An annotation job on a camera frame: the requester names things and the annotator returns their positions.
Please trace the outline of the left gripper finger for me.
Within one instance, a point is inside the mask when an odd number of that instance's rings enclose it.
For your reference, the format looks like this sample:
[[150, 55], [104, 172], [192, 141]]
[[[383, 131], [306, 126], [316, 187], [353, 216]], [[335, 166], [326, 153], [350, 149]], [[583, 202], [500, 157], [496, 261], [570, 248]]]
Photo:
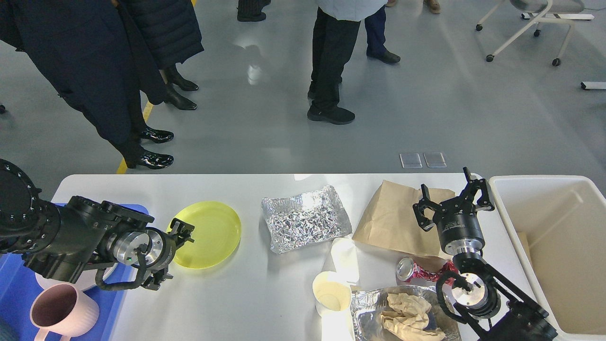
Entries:
[[169, 274], [168, 268], [152, 271], [150, 276], [143, 281], [141, 287], [148, 290], [158, 291], [162, 282], [171, 279], [173, 279], [173, 275]]
[[192, 224], [186, 223], [179, 218], [173, 218], [169, 225], [169, 239], [175, 243], [175, 249], [178, 250], [186, 242], [195, 242], [191, 237], [195, 227]]

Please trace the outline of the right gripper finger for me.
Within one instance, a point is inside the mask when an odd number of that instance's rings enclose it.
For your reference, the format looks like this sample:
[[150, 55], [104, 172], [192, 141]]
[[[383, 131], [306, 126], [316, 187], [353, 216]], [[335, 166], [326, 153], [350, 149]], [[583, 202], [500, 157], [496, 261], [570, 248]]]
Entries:
[[472, 179], [471, 172], [463, 167], [466, 186], [459, 196], [458, 207], [462, 212], [494, 211], [494, 204], [490, 200], [488, 186], [485, 179]]
[[425, 184], [421, 184], [421, 199], [418, 203], [412, 205], [413, 212], [415, 213], [416, 221], [419, 227], [425, 231], [430, 231], [436, 223], [432, 219], [428, 218], [425, 214], [427, 209], [433, 212], [442, 212], [443, 206], [439, 203], [431, 201], [430, 192]]

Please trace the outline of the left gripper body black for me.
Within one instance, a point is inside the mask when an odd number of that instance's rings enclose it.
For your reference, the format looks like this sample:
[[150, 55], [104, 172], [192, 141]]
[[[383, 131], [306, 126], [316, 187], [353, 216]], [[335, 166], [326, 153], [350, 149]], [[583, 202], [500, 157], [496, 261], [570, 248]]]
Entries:
[[113, 257], [119, 263], [140, 268], [137, 256], [140, 250], [149, 274], [168, 268], [176, 254], [175, 242], [169, 239], [168, 233], [155, 227], [147, 227], [143, 232], [115, 233], [113, 239]]

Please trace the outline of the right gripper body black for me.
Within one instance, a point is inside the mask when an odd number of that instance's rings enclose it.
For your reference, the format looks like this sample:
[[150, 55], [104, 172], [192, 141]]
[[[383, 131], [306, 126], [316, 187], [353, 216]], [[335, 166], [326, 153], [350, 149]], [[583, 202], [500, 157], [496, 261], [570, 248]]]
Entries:
[[451, 256], [479, 252], [485, 246], [476, 205], [465, 199], [448, 199], [433, 215], [442, 250]]

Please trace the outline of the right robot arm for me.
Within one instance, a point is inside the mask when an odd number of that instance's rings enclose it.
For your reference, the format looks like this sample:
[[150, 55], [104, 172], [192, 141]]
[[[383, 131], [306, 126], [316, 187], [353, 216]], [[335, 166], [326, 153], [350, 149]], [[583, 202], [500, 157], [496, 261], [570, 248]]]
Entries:
[[463, 169], [461, 194], [441, 203], [431, 201], [426, 185], [412, 206], [424, 231], [437, 229], [441, 249], [453, 257], [436, 284], [437, 300], [445, 315], [468, 324], [481, 341], [552, 341], [558, 335], [548, 313], [529, 295], [500, 274], [482, 257], [485, 240], [479, 211], [493, 211], [485, 179]]

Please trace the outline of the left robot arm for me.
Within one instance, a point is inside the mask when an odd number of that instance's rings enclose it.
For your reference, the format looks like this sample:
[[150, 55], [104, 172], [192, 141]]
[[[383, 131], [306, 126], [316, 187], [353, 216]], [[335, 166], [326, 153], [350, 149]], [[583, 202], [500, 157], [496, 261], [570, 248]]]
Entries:
[[176, 251], [192, 242], [195, 227], [180, 219], [165, 233], [149, 227], [152, 216], [108, 201], [73, 196], [59, 206], [40, 199], [39, 188], [9, 161], [0, 161], [0, 176], [1, 253], [21, 254], [45, 278], [76, 283], [95, 270], [102, 290], [157, 290], [171, 278]]

